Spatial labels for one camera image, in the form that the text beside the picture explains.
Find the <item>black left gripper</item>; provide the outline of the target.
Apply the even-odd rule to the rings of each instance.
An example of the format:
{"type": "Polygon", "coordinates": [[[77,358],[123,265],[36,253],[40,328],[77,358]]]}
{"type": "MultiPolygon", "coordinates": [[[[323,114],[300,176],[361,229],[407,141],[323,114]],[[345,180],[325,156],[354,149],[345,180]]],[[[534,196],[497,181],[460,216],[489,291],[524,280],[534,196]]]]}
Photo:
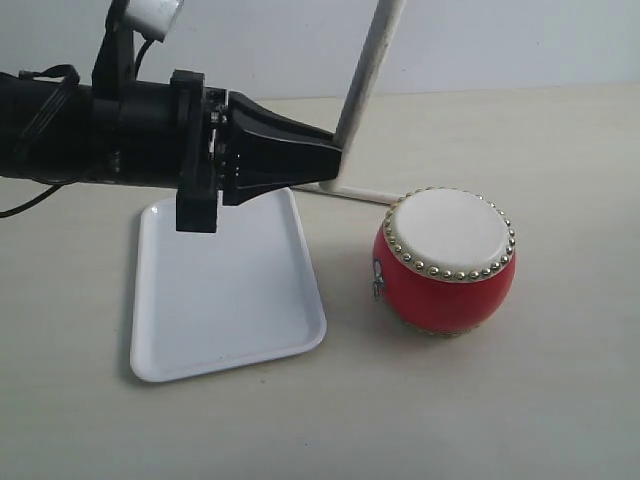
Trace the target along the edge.
{"type": "MultiPolygon", "coordinates": [[[[167,84],[131,81],[115,100],[94,99],[89,181],[171,188],[175,229],[215,233],[220,181],[212,144],[226,100],[226,90],[207,87],[203,74],[186,70],[174,71],[167,84]]],[[[225,141],[236,149],[225,155],[225,206],[338,176],[342,151],[331,132],[237,91],[228,94],[227,119],[225,141]],[[269,142],[276,146],[265,146],[269,142]]]]}

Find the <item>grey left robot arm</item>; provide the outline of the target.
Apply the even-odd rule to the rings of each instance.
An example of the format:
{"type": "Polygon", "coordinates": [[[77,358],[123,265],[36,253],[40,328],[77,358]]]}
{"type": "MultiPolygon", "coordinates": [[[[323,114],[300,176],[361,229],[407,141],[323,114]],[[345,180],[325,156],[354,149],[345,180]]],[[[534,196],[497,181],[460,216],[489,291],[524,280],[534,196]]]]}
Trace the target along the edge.
{"type": "Polygon", "coordinates": [[[220,206],[333,180],[341,161],[330,132],[209,87],[200,73],[128,81],[112,99],[74,75],[1,79],[3,177],[171,188],[181,232],[215,232],[220,206]]]}

